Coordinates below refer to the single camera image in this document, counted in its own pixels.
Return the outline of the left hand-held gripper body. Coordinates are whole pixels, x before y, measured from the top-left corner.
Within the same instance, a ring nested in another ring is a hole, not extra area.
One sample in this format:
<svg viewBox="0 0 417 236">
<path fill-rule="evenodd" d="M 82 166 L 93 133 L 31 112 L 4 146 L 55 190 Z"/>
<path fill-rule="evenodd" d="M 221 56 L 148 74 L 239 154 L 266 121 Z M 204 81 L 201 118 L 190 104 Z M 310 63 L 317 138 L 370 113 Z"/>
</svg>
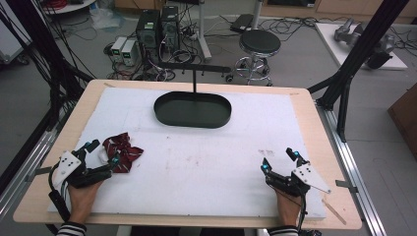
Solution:
<svg viewBox="0 0 417 236">
<path fill-rule="evenodd" d="M 109 164 L 94 169 L 87 168 L 87 152 L 65 151 L 57 166 L 57 173 L 52 178 L 52 186 L 60 187 L 64 182 L 80 189 L 111 177 L 111 167 Z"/>
</svg>

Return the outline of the dark red striped cloth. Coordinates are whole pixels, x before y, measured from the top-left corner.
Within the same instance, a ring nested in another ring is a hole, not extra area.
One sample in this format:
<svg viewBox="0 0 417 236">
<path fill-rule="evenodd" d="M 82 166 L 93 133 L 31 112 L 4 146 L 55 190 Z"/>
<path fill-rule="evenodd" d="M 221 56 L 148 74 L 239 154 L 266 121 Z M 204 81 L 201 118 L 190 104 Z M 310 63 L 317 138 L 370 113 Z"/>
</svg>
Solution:
<svg viewBox="0 0 417 236">
<path fill-rule="evenodd" d="M 129 173 L 135 160 L 142 156 L 144 151 L 140 147 L 134 147 L 130 143 L 127 132 L 107 138 L 102 146 L 108 160 L 115 154 L 120 154 L 120 172 Z"/>
</svg>

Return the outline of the person's right hand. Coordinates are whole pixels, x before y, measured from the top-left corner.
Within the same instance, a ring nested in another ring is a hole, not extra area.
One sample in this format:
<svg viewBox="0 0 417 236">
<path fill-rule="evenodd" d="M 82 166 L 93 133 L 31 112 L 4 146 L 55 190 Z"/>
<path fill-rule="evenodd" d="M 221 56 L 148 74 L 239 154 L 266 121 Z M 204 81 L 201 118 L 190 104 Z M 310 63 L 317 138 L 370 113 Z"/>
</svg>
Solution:
<svg viewBox="0 0 417 236">
<path fill-rule="evenodd" d="M 278 219 L 281 225 L 296 226 L 302 200 L 276 190 Z"/>
</svg>

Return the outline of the metal table clip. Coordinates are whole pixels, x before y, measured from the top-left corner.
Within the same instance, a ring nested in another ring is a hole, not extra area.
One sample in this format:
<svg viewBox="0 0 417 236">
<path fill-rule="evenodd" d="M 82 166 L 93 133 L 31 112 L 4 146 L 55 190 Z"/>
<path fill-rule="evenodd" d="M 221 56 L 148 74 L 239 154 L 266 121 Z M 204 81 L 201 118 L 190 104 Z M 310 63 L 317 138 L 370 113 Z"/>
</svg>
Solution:
<svg viewBox="0 0 417 236">
<path fill-rule="evenodd" d="M 26 180 L 26 182 L 32 182 L 35 176 L 42 175 L 42 174 L 48 174 L 51 171 L 51 169 L 52 169 L 51 166 L 35 169 L 33 171 L 33 173 L 26 176 L 25 180 Z"/>
<path fill-rule="evenodd" d="M 349 190 L 349 192 L 351 194 L 356 194 L 358 192 L 358 188 L 353 186 L 350 182 L 348 181 L 341 181 L 341 180 L 336 180 L 335 181 L 335 185 L 337 187 L 341 187 L 341 188 L 346 188 Z"/>
</svg>

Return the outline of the light wooden table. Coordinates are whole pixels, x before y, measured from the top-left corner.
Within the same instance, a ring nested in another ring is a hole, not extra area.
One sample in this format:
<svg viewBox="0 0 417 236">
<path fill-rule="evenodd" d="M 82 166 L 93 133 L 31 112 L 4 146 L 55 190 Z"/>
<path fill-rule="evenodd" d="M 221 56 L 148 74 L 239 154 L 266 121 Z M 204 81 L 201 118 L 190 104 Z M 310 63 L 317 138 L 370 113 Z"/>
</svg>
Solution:
<svg viewBox="0 0 417 236">
<path fill-rule="evenodd" d="M 171 91 L 192 91 L 189 83 L 164 83 L 144 81 L 95 80 L 88 84 L 81 99 L 65 124 L 62 132 L 45 158 L 45 165 L 55 165 L 65 151 L 72 151 L 83 144 L 79 142 L 84 127 L 95 110 L 99 99 L 107 88 L 122 89 L 160 89 L 163 94 Z M 336 180 L 343 175 L 330 145 L 328 135 L 310 93 L 303 88 L 279 88 L 259 86 L 233 86 L 199 84 L 197 91 L 219 94 L 225 97 L 228 92 L 264 93 L 272 89 L 276 94 L 292 96 L 298 124 L 306 147 L 302 155 L 320 173 L 331 189 L 327 194 L 311 190 L 307 196 L 307 216 L 304 224 L 317 229 L 358 229 L 362 223 L 348 190 L 337 187 Z M 346 220 L 343 225 L 322 203 L 325 199 Z M 271 228 L 277 225 L 277 210 L 274 216 L 184 216 L 184 215 L 142 215 L 130 213 L 97 213 L 92 209 L 89 222 L 92 224 L 119 225 L 158 225 L 158 226 L 200 226 L 200 227 L 238 227 Z"/>
</svg>

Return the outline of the person's right striped sleeve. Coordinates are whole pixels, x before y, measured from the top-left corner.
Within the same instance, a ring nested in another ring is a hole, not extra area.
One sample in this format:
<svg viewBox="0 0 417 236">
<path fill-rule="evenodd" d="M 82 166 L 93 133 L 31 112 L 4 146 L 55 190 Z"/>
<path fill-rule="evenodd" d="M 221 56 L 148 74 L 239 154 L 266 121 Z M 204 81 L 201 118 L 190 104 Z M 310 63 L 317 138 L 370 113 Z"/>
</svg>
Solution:
<svg viewBox="0 0 417 236">
<path fill-rule="evenodd" d="M 293 225 L 284 225 L 268 229 L 269 236 L 299 236 L 298 229 Z"/>
</svg>

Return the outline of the person's striped sleeve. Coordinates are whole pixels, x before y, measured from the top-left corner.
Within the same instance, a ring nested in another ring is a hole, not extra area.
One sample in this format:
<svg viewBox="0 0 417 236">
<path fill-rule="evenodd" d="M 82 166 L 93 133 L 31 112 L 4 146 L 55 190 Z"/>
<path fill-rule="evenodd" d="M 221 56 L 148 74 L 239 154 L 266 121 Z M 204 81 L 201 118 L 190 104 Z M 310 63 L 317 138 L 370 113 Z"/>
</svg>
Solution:
<svg viewBox="0 0 417 236">
<path fill-rule="evenodd" d="M 55 236 L 86 236 L 87 228 L 80 223 L 65 222 L 63 223 Z"/>
<path fill-rule="evenodd" d="M 299 236 L 298 229 L 293 225 L 284 225 L 268 229 L 269 236 Z"/>
</svg>

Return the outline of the white foam board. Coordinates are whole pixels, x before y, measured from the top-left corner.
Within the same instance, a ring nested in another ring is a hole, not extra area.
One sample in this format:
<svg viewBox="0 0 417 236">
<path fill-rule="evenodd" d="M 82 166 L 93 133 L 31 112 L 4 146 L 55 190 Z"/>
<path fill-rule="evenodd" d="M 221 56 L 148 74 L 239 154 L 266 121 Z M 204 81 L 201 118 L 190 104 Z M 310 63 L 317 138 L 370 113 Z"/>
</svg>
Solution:
<svg viewBox="0 0 417 236">
<path fill-rule="evenodd" d="M 154 114 L 160 89 L 106 88 L 79 142 L 126 133 L 144 153 L 127 173 L 115 173 L 100 187 L 97 213 L 184 216 L 276 214 L 275 195 L 261 170 L 287 176 L 295 164 L 287 148 L 306 147 L 292 96 L 228 92 L 232 110 L 217 129 L 166 126 Z"/>
</svg>

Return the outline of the brown wooden cabinet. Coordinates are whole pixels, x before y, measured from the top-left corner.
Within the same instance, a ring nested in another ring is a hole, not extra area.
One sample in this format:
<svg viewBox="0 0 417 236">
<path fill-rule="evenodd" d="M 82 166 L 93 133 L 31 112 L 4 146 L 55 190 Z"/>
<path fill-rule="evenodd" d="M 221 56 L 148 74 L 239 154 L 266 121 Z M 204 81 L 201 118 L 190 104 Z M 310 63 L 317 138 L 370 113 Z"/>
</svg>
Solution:
<svg viewBox="0 0 417 236">
<path fill-rule="evenodd" d="M 417 160 L 417 83 L 409 88 L 387 112 Z"/>
</svg>

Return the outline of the black computer tower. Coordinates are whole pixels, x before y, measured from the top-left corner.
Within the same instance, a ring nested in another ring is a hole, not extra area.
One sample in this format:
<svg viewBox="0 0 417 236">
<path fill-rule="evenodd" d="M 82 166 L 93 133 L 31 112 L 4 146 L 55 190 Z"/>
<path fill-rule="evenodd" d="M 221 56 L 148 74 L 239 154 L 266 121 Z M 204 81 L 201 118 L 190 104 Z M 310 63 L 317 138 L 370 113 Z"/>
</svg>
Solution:
<svg viewBox="0 0 417 236">
<path fill-rule="evenodd" d="M 179 49 L 179 10 L 177 6 L 164 6 L 161 11 L 162 41 L 169 52 Z"/>
<path fill-rule="evenodd" d="M 158 59 L 158 48 L 161 41 L 160 12 L 154 9 L 143 10 L 136 27 L 136 35 L 145 64 Z"/>
</svg>

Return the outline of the round white table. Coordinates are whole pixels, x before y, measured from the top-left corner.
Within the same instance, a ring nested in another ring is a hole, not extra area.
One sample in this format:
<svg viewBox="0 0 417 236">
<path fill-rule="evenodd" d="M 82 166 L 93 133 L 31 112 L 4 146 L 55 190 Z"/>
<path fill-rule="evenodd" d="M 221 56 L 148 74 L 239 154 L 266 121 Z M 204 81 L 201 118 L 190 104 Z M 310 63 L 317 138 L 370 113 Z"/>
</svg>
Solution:
<svg viewBox="0 0 417 236">
<path fill-rule="evenodd" d="M 48 15 L 71 13 L 94 5 L 96 0 L 45 0 L 42 10 Z"/>
</svg>

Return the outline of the flat black box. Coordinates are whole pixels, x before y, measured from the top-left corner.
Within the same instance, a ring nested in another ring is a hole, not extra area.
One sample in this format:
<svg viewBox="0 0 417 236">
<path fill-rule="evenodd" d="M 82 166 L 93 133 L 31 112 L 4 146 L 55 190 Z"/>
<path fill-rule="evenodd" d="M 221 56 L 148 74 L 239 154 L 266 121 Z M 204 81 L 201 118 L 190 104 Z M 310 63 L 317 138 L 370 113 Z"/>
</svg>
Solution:
<svg viewBox="0 0 417 236">
<path fill-rule="evenodd" d="M 232 23 L 230 29 L 239 33 L 244 32 L 245 30 L 248 30 L 251 27 L 252 21 L 252 14 L 242 14 Z"/>
</svg>

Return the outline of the white desk leg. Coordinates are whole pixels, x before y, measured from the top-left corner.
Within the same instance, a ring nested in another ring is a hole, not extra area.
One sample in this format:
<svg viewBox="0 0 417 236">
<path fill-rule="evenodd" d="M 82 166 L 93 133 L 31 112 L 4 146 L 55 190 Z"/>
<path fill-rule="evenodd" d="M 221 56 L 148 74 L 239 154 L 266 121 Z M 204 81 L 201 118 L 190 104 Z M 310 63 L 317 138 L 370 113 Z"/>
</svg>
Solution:
<svg viewBox="0 0 417 236">
<path fill-rule="evenodd" d="M 199 46 L 201 47 L 201 52 L 205 62 L 211 60 L 211 53 L 209 51 L 209 46 L 205 39 L 205 0 L 198 0 L 199 2 L 199 29 L 197 33 Z"/>
</svg>

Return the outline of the aluminium rail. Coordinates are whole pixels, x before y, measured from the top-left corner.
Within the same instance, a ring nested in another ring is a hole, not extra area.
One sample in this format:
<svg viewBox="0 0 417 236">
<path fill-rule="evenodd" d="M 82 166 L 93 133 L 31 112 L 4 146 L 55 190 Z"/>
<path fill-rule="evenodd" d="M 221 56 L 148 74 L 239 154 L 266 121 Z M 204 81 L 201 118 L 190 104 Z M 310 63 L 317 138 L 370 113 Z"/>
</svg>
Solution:
<svg viewBox="0 0 417 236">
<path fill-rule="evenodd" d="M 319 105 L 316 105 L 316 108 L 327 132 L 341 172 L 345 177 L 347 189 L 359 211 L 361 221 L 365 224 L 370 236 L 387 236 L 350 147 L 336 131 L 337 118 L 334 112 L 324 110 Z"/>
<path fill-rule="evenodd" d="M 21 194 L 27 182 L 40 172 L 39 167 L 63 129 L 70 112 L 61 110 L 52 120 L 48 110 L 11 163 L 0 175 L 0 221 Z"/>
</svg>

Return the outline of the black metal frame post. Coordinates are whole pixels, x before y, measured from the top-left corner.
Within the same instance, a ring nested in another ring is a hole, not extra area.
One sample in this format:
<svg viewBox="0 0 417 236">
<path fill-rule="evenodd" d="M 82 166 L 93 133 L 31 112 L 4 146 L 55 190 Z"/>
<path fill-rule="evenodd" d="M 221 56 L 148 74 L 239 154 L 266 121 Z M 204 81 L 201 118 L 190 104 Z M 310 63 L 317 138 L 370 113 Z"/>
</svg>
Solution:
<svg viewBox="0 0 417 236">
<path fill-rule="evenodd" d="M 59 111 L 68 102 L 78 101 L 93 77 L 72 65 L 63 55 L 45 19 L 38 0 L 5 0 L 0 3 L 0 22 L 12 34 L 49 85 L 50 107 L 30 137 L 0 175 L 0 196 L 28 159 L 30 151 L 45 131 L 59 123 Z"/>
<path fill-rule="evenodd" d="M 317 99 L 318 105 L 324 110 L 333 110 L 334 103 L 340 99 L 336 131 L 344 142 L 351 82 L 408 2 L 409 0 L 383 0 L 340 68 L 328 79 L 308 88 L 309 93 L 326 89 L 324 95 Z"/>
</svg>

